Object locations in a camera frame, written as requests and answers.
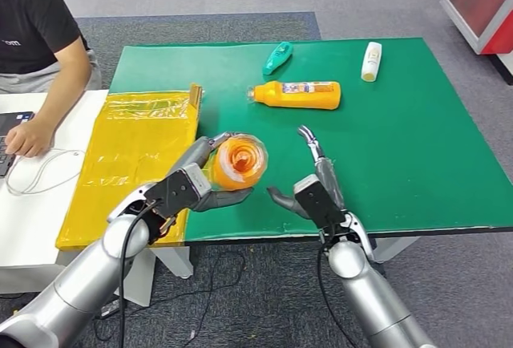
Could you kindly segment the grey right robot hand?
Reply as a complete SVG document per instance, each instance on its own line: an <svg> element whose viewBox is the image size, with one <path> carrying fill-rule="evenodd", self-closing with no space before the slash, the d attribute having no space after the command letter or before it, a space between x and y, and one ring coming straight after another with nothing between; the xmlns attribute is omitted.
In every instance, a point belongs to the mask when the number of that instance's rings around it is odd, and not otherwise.
<svg viewBox="0 0 513 348"><path fill-rule="evenodd" d="M345 221L346 211L333 164L325 155L315 134L306 125L298 128L312 155L315 172L293 186L293 196L286 196L275 187L267 192L275 204L307 220L317 228Z"/></svg>

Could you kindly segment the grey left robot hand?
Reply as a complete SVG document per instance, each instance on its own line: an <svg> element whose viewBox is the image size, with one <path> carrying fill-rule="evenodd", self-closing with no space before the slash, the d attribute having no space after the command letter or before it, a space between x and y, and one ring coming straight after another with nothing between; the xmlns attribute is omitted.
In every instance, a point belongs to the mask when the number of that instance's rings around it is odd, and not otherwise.
<svg viewBox="0 0 513 348"><path fill-rule="evenodd" d="M204 166L210 155L225 141L240 135L240 132L223 132L212 138L201 136L192 143L184 154L177 159L167 173L171 173L189 164L195 163L200 168ZM211 191L201 198L198 204L191 207L195 212L205 212L215 208L223 208L244 202L253 192L253 188L244 188L234 191Z"/></svg>

